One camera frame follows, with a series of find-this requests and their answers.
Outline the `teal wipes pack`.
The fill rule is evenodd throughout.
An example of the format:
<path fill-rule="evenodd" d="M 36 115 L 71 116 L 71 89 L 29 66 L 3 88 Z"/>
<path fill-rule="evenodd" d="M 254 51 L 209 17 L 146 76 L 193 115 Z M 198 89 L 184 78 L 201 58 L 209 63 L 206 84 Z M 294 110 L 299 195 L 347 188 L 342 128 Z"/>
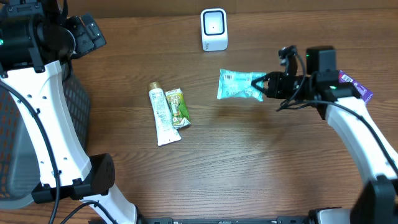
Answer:
<path fill-rule="evenodd" d="M 265 75 L 266 73 L 262 72 L 235 72 L 220 69 L 217 99 L 252 98 L 263 102 L 263 93 L 254 88 L 251 83 Z"/>

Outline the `green yellow snack pack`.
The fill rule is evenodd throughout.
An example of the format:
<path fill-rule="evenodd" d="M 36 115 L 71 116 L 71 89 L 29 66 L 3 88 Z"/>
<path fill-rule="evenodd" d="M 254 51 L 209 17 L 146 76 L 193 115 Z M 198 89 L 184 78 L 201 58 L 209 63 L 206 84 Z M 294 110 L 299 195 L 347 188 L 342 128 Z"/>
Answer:
<path fill-rule="evenodd" d="M 169 90 L 165 92 L 165 96 L 172 113 L 173 126 L 176 129 L 190 126 L 190 115 L 186 106 L 183 91 L 180 88 Z"/>

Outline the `purple pad package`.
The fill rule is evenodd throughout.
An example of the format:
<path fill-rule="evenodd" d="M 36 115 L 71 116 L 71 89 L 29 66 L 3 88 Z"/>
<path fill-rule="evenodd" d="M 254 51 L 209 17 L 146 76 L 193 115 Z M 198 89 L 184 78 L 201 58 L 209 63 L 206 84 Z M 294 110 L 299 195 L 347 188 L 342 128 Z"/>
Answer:
<path fill-rule="evenodd" d="M 353 86 L 358 90 L 358 92 L 361 95 L 361 98 L 363 99 L 363 101 L 366 104 L 368 104 L 369 101 L 374 96 L 373 92 L 370 89 L 366 88 L 364 85 L 362 85 L 360 82 L 353 79 L 351 76 L 347 75 L 342 70 L 339 71 L 339 82 L 340 83 L 352 83 Z"/>

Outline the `white tube gold cap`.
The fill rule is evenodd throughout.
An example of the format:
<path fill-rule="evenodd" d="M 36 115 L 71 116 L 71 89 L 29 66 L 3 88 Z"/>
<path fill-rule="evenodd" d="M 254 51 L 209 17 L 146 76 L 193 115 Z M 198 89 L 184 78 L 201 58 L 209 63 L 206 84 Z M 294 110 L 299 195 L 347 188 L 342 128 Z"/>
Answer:
<path fill-rule="evenodd" d="M 159 82 L 149 84 L 149 98 L 154 113 L 157 145 L 164 146 L 180 141 L 181 136 L 172 124 L 172 114 L 169 104 Z"/>

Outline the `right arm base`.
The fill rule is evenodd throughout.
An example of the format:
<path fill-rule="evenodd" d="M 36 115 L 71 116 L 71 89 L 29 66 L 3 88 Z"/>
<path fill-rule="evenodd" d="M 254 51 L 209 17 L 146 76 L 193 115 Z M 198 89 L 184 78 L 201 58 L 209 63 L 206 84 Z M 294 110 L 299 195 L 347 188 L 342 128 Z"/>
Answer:
<path fill-rule="evenodd" d="M 308 212 L 308 222 L 314 224 L 350 224 L 350 209 L 318 208 Z"/>

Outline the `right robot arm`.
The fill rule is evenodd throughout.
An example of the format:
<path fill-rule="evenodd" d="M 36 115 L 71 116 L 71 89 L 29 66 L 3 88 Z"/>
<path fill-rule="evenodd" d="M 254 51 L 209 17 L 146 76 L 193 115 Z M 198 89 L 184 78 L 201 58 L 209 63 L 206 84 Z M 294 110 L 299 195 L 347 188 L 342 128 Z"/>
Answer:
<path fill-rule="evenodd" d="M 303 222 L 397 223 L 397 151 L 371 118 L 357 88 L 340 81 L 334 47 L 310 47 L 304 58 L 294 45 L 278 54 L 285 70 L 253 79 L 252 87 L 281 99 L 280 110 L 315 108 L 343 141 L 364 184 L 351 209 L 313 209 Z"/>

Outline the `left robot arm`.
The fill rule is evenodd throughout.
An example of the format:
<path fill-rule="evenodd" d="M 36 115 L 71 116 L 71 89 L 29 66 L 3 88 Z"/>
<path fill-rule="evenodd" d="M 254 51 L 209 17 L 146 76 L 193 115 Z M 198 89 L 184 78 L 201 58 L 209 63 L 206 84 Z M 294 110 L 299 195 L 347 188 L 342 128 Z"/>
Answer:
<path fill-rule="evenodd" d="M 69 16 L 66 2 L 2 2 L 1 86 L 16 102 L 38 160 L 32 198 L 58 205 L 68 197 L 106 223 L 137 223 L 136 206 L 115 183 L 111 156 L 83 150 L 63 91 L 72 60 L 105 44 L 93 17 Z"/>

